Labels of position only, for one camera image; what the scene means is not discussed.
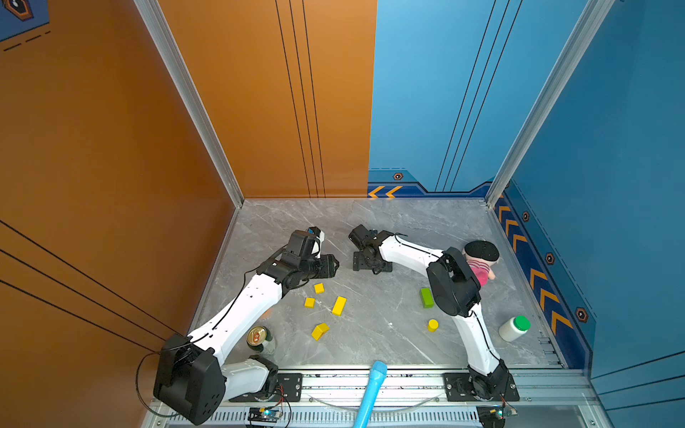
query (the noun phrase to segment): vent grille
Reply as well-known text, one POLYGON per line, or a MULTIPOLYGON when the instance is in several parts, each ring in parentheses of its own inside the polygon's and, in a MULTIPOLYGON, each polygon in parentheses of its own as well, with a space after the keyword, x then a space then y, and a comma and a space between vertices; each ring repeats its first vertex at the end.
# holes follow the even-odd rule
MULTIPOLYGON (((243 427, 247 425, 248 407, 239 410, 217 410, 204 425, 215 427, 243 427)), ((293 409, 289 428, 315 427, 351 427, 354 424, 355 412, 329 410, 322 407, 300 407, 293 409)), ((288 410, 283 421, 288 420, 288 410)), ((183 416, 169 419, 167 426, 192 425, 183 416)), ((276 427, 284 427, 279 422, 276 427)), ((475 407, 450 406, 417 409, 413 412, 373 412, 369 420, 370 427, 481 427, 475 407)))

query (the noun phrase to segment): doll's black hair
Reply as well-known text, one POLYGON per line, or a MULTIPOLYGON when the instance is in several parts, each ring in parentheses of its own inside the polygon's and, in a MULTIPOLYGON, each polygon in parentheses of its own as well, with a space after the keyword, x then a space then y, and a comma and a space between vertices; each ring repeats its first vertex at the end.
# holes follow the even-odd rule
POLYGON ((471 257, 487 260, 488 262, 496 262, 499 259, 499 250, 497 250, 495 244, 488 241, 469 242, 464 247, 464 251, 471 257))

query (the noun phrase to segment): pink striped shirt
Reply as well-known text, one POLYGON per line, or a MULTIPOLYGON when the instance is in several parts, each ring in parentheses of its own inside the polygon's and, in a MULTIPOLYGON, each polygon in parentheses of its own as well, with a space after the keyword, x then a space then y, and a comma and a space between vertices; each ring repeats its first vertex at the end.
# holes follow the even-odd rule
POLYGON ((478 278, 480 286, 482 287, 485 284, 487 284, 488 274, 490 273, 490 266, 485 262, 481 262, 480 260, 467 260, 466 262, 471 267, 473 273, 475 273, 475 277, 478 278))

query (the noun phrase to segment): orange wall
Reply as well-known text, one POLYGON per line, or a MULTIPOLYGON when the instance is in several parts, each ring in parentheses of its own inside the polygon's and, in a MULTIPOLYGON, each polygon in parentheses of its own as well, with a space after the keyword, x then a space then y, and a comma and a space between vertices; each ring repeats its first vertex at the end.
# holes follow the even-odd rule
MULTIPOLYGON (((234 208, 133 1, 49 11, 50 24, 0 45, 0 219, 185 332, 234 208)), ((171 334, 3 225, 0 249, 171 334)), ((146 347, 163 343, 1 253, 0 279, 146 347)), ((148 351, 4 284, 0 325, 0 425, 140 424, 134 374, 148 351)))
POLYGON ((160 4, 246 197, 366 195, 375 1, 160 4))

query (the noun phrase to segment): yellow cylinder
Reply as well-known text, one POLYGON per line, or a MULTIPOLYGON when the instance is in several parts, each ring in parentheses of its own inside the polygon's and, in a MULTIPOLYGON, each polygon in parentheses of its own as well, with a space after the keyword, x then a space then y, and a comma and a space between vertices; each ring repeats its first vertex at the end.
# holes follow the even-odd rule
POLYGON ((438 329, 438 326, 439 326, 439 324, 438 324, 437 320, 428 321, 428 331, 430 331, 431 333, 436 331, 438 329))

